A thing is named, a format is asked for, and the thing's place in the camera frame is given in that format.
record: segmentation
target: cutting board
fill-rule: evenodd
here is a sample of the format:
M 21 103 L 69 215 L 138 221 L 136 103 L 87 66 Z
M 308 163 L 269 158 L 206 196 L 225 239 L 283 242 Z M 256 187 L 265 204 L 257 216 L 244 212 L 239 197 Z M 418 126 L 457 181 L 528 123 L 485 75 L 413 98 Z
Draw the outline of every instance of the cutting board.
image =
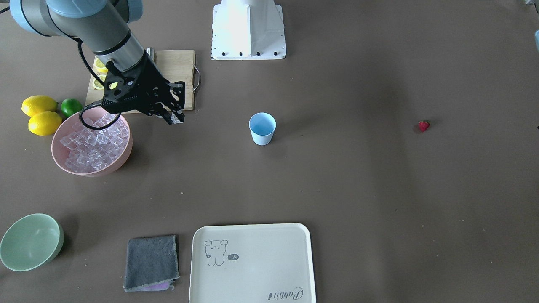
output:
M 195 94 L 193 92 L 193 77 L 195 72 L 195 51 L 194 50 L 176 50 L 176 51 L 156 51 L 156 64 L 159 71 L 170 82 L 185 82 L 185 111 L 195 109 Z M 92 67 L 97 75 L 99 73 L 95 67 Z M 103 90 L 95 89 L 92 85 L 93 77 L 88 82 L 88 92 L 86 102 L 88 105 L 103 98 Z M 139 113 L 138 111 L 129 111 L 124 114 Z

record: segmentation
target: ice cube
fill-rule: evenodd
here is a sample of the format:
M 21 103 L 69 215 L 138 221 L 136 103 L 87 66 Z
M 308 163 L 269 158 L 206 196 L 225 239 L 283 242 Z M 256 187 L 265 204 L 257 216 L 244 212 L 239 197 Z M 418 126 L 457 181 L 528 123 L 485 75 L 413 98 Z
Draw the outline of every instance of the ice cube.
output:
M 84 155 L 84 154 L 81 154 L 79 156 L 79 158 L 77 159 L 77 162 L 80 163 L 80 164 L 83 164 L 83 165 L 86 165 L 88 164 L 88 162 L 90 161 L 90 157 Z
M 107 128 L 107 135 L 109 137 L 114 137 L 114 136 L 117 136 L 120 134 L 120 130 L 118 129 L 118 127 L 116 126 L 116 123 L 113 124 L 111 127 Z
M 129 130 L 127 129 L 127 126 L 120 127 L 120 137 L 127 138 L 129 136 Z
M 75 139 L 73 139 L 73 141 L 79 145 L 79 146 L 82 146 L 86 143 L 86 139 L 88 137 L 84 137 L 83 135 L 78 135 Z
M 112 153 L 116 149 L 116 145 L 112 144 L 110 141 L 105 145 L 104 151 L 105 153 L 109 154 Z
M 69 139 L 71 141 L 75 140 L 75 138 L 79 135 L 79 132 L 72 132 L 70 133 L 69 135 L 67 135 L 69 137 Z
M 105 166 L 108 166 L 112 162 L 113 162 L 113 160 L 112 160 L 110 155 L 105 155 L 105 156 L 101 157 L 101 163 L 103 163 L 103 165 L 105 165 Z
M 118 136 L 114 136 L 109 140 L 109 142 L 114 144 L 115 146 L 120 145 L 123 141 L 124 141 L 124 139 L 122 139 L 122 138 L 120 138 Z
M 69 150 L 76 150 L 77 146 L 79 145 L 75 141 L 71 141 L 69 142 L 68 145 L 66 145 L 66 147 L 69 148 Z
M 82 130 L 82 132 L 79 133 L 81 137 L 84 138 L 84 140 L 88 139 L 92 135 L 92 131 L 88 128 L 85 128 Z
M 86 169 L 86 165 L 75 162 L 72 169 L 75 173 L 81 174 L 81 173 L 84 173 L 84 170 Z
M 86 142 L 84 142 L 84 144 L 77 146 L 75 150 L 81 154 L 85 154 L 88 152 L 89 146 L 86 144 Z
M 114 120 L 115 117 L 116 117 L 115 115 L 111 115 L 111 114 L 109 114 L 109 113 L 106 113 L 106 114 L 102 117 L 102 119 L 103 119 L 103 122 L 105 122 L 106 124 L 109 124 L 109 123 L 112 122 L 112 120 Z
M 96 145 L 95 146 L 95 150 L 101 155 L 101 156 L 104 156 L 107 154 L 107 152 L 105 151 L 105 145 Z
M 112 160 L 116 160 L 121 153 L 122 151 L 119 148 L 116 148 L 110 153 L 110 157 L 112 158 Z
M 95 170 L 100 170 L 100 169 L 103 169 L 105 168 L 107 165 L 106 164 L 103 164 L 103 161 L 101 159 L 97 159 L 95 164 L 93 165 L 94 169 Z
M 97 127 L 105 126 L 105 124 L 106 123 L 103 121 L 103 118 L 99 118 L 94 122 L 94 126 L 97 126 Z
M 84 118 L 84 122 L 88 125 L 94 125 L 94 120 L 90 118 Z
M 66 162 L 65 162 L 66 167 L 68 169 L 73 169 L 73 167 L 76 165 L 76 163 L 77 163 L 77 160 L 74 159 L 74 158 L 71 158 L 71 157 L 67 158 Z
M 65 136 L 62 139 L 60 139 L 60 143 L 62 143 L 63 146 L 67 147 L 69 143 L 71 143 L 73 140 L 69 136 Z
M 92 149 L 88 152 L 88 157 L 90 160 L 96 160 L 97 158 L 100 158 L 102 155 L 99 153 L 97 149 Z
M 80 132 L 81 130 L 86 128 L 84 125 L 82 125 L 82 123 L 80 123 L 79 120 L 75 121 L 75 123 L 73 123 L 71 127 L 77 132 Z
M 98 134 L 95 138 L 95 140 L 97 141 L 97 143 L 99 143 L 100 145 L 105 145 L 108 143 L 108 136 L 106 136 L 105 134 Z
M 88 139 L 86 139 L 86 143 L 90 144 L 91 146 L 95 146 L 97 144 L 97 139 L 95 134 L 91 134 Z
M 127 146 L 127 140 L 124 140 L 122 143 L 120 143 L 120 145 L 118 145 L 119 154 L 121 154 L 123 152 L 123 150 L 126 148 L 126 146 Z

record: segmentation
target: gray towel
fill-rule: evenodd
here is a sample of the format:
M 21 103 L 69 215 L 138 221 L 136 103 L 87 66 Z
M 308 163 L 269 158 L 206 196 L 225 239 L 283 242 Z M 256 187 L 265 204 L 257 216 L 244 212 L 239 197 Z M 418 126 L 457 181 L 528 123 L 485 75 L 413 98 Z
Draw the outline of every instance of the gray towel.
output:
M 177 278 L 176 236 L 129 240 L 124 291 L 164 291 Z

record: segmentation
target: black cable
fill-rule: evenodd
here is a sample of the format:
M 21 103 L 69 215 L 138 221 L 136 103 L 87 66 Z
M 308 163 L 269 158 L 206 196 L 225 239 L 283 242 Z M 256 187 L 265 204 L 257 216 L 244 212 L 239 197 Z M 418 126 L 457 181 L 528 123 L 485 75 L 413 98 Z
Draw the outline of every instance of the black cable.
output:
M 82 62 L 84 63 L 84 66 L 86 66 L 86 68 L 88 69 L 88 71 L 90 71 L 90 74 L 92 74 L 92 76 L 104 87 L 105 86 L 105 83 L 99 79 L 98 75 L 95 74 L 95 72 L 92 70 L 92 68 L 90 67 L 90 65 L 88 64 L 88 61 L 86 61 L 86 57 L 84 56 L 84 53 L 82 52 L 82 40 L 79 39 L 79 38 L 73 38 L 73 37 L 70 37 L 71 39 L 73 39 L 75 42 L 77 42 L 77 49 L 79 50 L 79 56 L 80 58 L 82 59 Z M 86 126 L 87 128 L 89 129 L 93 129 L 93 130 L 102 130 L 102 129 L 105 129 L 105 128 L 109 128 L 112 124 L 114 124 L 114 122 L 116 122 L 120 116 L 122 114 L 118 114 L 109 124 L 105 125 L 105 126 L 100 126 L 100 127 L 96 127 L 96 126 L 91 126 L 91 125 L 88 125 L 85 121 L 84 121 L 84 118 L 82 117 L 82 114 L 89 110 L 90 108 L 94 108 L 94 107 L 99 107 L 101 106 L 101 103 L 102 103 L 102 100 L 99 100 L 99 101 L 96 101 L 94 103 L 91 103 L 91 104 L 88 104 L 87 106 L 83 107 L 82 110 L 80 111 L 79 113 L 79 120 L 80 122 L 82 123 L 82 125 Z
M 92 74 L 92 76 L 104 87 L 105 83 L 103 82 L 103 80 L 101 80 L 98 77 L 97 74 L 95 74 L 93 69 L 88 64 L 88 61 L 86 61 L 86 57 L 84 57 L 84 53 L 82 52 L 82 40 L 79 39 L 79 38 L 71 38 L 71 39 L 73 39 L 75 42 L 77 42 L 77 49 L 79 50 L 79 56 L 80 56 L 80 59 L 82 59 L 82 63 L 84 63 L 84 66 L 86 66 L 86 68 L 88 69 L 90 74 Z
M 105 128 L 109 128 L 112 124 L 114 124 L 114 122 L 116 122 L 120 116 L 122 114 L 118 114 L 114 119 L 112 119 L 112 121 L 105 125 L 105 126 L 100 126 L 100 127 L 96 127 L 96 126 L 91 126 L 91 125 L 88 125 L 85 121 L 84 121 L 84 118 L 82 117 L 82 114 L 89 110 L 90 108 L 94 108 L 94 107 L 98 107 L 98 106 L 101 106 L 101 101 L 102 100 L 99 100 L 99 101 L 96 101 L 94 103 L 91 103 L 91 104 L 88 104 L 87 106 L 83 107 L 82 110 L 80 111 L 79 113 L 79 120 L 80 122 L 82 123 L 82 125 L 86 126 L 87 128 L 89 129 L 93 129 L 93 130 L 102 130 L 102 129 L 105 129 Z

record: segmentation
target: metal handle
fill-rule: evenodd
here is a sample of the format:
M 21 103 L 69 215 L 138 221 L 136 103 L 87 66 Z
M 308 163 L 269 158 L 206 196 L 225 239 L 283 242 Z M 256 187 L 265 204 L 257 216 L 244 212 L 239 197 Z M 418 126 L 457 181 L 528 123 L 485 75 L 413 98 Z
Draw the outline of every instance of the metal handle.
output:
M 195 71 L 196 71 L 196 73 L 198 74 L 198 76 L 197 76 L 197 86 L 195 86 L 195 87 L 193 88 L 193 94 L 196 94 L 198 88 L 199 88 L 200 85 L 201 85 L 201 72 L 198 70 L 196 64 L 193 64 L 193 67 L 195 68 Z

